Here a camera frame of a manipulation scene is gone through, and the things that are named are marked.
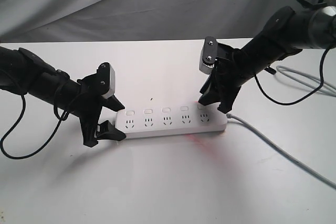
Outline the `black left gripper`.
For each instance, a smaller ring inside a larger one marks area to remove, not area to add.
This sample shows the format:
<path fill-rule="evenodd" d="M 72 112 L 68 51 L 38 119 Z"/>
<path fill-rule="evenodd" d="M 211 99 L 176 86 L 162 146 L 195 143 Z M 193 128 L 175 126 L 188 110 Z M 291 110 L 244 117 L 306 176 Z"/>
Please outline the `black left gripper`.
<path fill-rule="evenodd" d="M 114 112 L 125 109 L 115 95 L 107 98 L 110 92 L 110 64 L 102 63 L 94 74 L 79 79 L 77 82 L 80 84 L 80 93 L 74 105 L 79 115 L 83 144 L 95 146 L 98 144 L 97 140 L 122 141 L 126 139 L 126 134 L 116 129 L 110 121 L 106 120 L 98 124 L 102 104 Z"/>

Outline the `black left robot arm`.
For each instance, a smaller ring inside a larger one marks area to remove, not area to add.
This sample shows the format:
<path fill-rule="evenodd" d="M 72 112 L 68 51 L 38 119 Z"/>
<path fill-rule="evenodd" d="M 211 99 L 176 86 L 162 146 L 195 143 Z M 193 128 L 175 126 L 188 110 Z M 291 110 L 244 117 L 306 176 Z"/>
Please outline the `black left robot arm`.
<path fill-rule="evenodd" d="M 83 143 L 94 147 L 99 140 L 121 141 L 126 135 L 109 121 L 99 123 L 102 108 L 118 112 L 124 105 L 115 97 L 115 71 L 108 62 L 77 81 L 25 48 L 1 48 L 1 89 L 30 94 L 79 118 Z"/>

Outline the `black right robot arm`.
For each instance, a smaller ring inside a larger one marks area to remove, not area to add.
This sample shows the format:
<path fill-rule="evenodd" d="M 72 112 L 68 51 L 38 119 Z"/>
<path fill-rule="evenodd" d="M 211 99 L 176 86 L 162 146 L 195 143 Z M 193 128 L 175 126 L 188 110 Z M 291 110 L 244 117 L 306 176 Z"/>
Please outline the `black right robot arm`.
<path fill-rule="evenodd" d="M 200 89 L 199 103 L 219 103 L 218 110 L 228 113 L 242 87 L 265 70 L 275 74 L 271 64 L 304 49 L 335 48 L 335 7 L 326 2 L 312 4 L 297 0 L 303 7 L 295 11 L 285 6 L 276 11 L 263 29 L 242 48 L 204 39 L 199 70 L 208 75 Z"/>

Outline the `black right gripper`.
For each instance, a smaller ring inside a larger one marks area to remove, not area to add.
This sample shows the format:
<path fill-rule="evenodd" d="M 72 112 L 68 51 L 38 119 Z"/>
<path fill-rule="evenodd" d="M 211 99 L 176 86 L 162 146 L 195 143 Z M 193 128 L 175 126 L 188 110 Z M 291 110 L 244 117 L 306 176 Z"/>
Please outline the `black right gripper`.
<path fill-rule="evenodd" d="M 198 100 L 203 106 L 220 103 L 218 110 L 228 113 L 241 89 L 243 79 L 242 68 L 238 65 L 238 58 L 243 51 L 229 45 L 210 42 L 209 64 L 212 71 L 201 87 L 201 96 Z"/>

